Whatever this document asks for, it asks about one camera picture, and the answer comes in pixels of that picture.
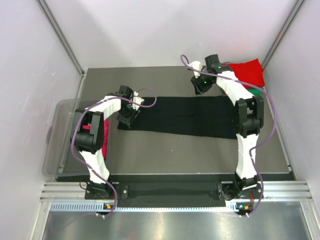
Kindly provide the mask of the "red t shirt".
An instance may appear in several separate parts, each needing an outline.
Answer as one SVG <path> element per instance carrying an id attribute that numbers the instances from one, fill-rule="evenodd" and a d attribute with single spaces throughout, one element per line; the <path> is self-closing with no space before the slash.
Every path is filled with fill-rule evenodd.
<path id="1" fill-rule="evenodd" d="M 223 63 L 223 65 L 230 66 L 239 81 L 252 84 L 257 87 L 265 86 L 263 74 L 264 69 L 258 58 L 242 63 Z"/>

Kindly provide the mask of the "black t shirt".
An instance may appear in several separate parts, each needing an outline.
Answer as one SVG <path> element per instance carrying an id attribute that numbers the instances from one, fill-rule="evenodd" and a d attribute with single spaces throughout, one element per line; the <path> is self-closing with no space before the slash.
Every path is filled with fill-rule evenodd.
<path id="1" fill-rule="evenodd" d="M 131 127 L 124 131 L 148 131 L 235 140 L 233 104 L 227 96 L 158 97 L 151 108 L 140 108 Z"/>

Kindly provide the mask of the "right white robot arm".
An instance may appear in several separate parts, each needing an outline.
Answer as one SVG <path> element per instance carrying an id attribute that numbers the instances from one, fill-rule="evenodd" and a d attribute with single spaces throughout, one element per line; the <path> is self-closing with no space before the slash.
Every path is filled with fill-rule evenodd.
<path id="1" fill-rule="evenodd" d="M 245 198 L 258 187 L 254 148 L 264 125 L 264 99 L 250 93 L 232 68 L 220 63 L 216 54 L 205 58 L 206 71 L 202 70 L 200 61 L 193 61 L 187 66 L 193 71 L 191 82 L 197 95 L 204 94 L 216 84 L 232 103 L 232 126 L 237 139 L 238 162 L 233 183 L 220 185 L 218 192 L 227 201 L 235 197 Z"/>

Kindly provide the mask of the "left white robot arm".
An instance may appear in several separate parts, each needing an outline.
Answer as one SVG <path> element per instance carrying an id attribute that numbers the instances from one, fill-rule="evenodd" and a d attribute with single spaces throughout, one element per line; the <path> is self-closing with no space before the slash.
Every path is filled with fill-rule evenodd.
<path id="1" fill-rule="evenodd" d="M 93 105 L 75 110 L 71 129 L 71 151 L 76 156 L 78 151 L 82 162 L 89 170 L 87 199 L 107 199 L 114 195 L 114 187 L 107 181 L 110 171 L 107 169 L 103 146 L 106 144 L 105 121 L 117 113 L 117 120 L 126 127 L 131 127 L 139 114 L 144 99 L 137 91 L 128 86 L 120 86 L 119 91 L 106 95 Z"/>

